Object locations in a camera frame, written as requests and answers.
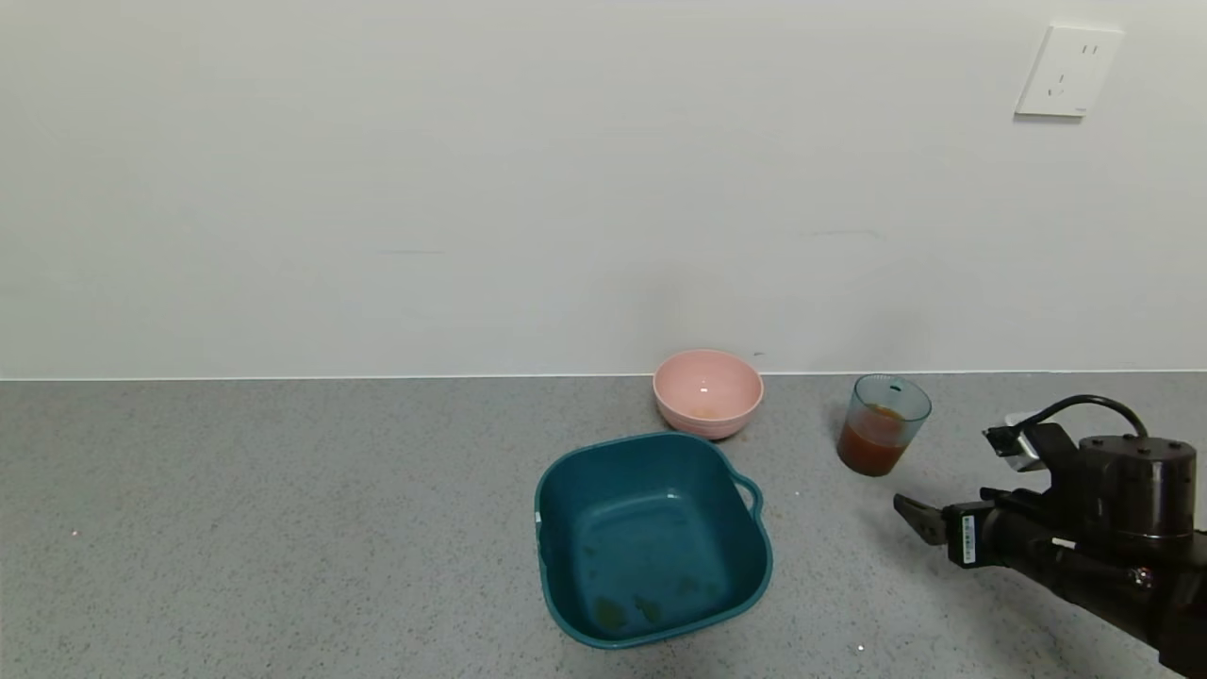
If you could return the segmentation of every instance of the wall socket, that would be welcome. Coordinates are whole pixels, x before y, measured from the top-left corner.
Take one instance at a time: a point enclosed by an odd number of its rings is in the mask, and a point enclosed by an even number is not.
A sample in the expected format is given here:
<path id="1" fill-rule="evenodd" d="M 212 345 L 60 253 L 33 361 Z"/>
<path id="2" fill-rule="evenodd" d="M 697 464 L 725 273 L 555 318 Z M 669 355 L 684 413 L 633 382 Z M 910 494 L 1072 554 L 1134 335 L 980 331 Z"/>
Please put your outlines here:
<path id="1" fill-rule="evenodd" d="M 1090 112 L 1123 40 L 1121 30 L 1049 27 L 1015 112 L 1077 117 Z"/>

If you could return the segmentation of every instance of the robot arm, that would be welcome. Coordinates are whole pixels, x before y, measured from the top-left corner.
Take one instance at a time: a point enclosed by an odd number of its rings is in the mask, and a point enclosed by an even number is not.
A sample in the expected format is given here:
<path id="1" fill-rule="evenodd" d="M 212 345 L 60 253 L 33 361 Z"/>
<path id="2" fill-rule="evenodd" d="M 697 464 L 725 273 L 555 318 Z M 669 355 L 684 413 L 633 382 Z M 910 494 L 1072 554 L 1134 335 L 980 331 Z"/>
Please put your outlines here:
<path id="1" fill-rule="evenodd" d="M 1124 415 L 1136 435 L 1074 445 L 1044 422 L 1074 404 Z M 992 428 L 1011 467 L 1051 473 L 1036 493 L 981 488 L 980 502 L 937 509 L 904 496 L 893 508 L 929 545 L 946 545 L 961 568 L 1013 568 L 1153 646 L 1160 663 L 1207 677 L 1207 533 L 1194 529 L 1195 450 L 1158 439 L 1129 409 L 1073 397 L 1018 425 Z"/>

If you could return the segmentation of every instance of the speckled countertop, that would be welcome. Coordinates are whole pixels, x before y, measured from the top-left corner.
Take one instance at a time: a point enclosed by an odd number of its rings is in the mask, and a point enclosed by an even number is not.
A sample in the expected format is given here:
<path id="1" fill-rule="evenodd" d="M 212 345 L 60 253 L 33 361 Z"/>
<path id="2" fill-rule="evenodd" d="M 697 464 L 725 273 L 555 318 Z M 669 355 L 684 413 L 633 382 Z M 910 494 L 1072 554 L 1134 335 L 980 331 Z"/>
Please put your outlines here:
<path id="1" fill-rule="evenodd" d="M 1207 450 L 1207 376 L 917 381 L 931 422 L 892 475 L 864 479 L 830 443 L 852 380 L 769 379 L 722 445 L 766 496 L 766 596 L 628 651 L 549 617 L 532 493 L 562 453 L 660 428 L 645 379 L 4 384 L 0 675 L 1170 675 L 1021 576 L 949 564 L 891 498 L 1040 487 L 979 432 L 1079 392 Z M 1069 417 L 1074 438 L 1123 431 Z"/>

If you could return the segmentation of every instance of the translucent cup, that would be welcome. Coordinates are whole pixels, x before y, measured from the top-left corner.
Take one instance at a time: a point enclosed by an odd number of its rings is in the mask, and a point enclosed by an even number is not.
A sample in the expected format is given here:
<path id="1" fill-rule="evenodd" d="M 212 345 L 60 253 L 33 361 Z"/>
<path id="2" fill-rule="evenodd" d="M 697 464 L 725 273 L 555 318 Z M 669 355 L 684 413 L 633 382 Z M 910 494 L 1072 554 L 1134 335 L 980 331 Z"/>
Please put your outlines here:
<path id="1" fill-rule="evenodd" d="M 838 457 L 853 472 L 884 476 L 931 415 L 921 387 L 894 375 L 864 375 L 855 384 Z"/>

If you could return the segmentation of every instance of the brown liquid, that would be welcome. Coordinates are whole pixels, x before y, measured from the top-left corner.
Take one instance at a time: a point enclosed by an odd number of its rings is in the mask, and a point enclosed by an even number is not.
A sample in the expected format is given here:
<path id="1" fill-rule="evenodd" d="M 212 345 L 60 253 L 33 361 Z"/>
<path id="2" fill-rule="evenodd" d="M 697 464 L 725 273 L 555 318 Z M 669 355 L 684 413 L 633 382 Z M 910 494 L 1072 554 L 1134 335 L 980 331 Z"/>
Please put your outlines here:
<path id="1" fill-rule="evenodd" d="M 838 439 L 838 457 L 859 474 L 884 476 L 893 470 L 909 445 L 898 444 L 904 428 L 902 416 L 871 406 L 847 418 Z"/>

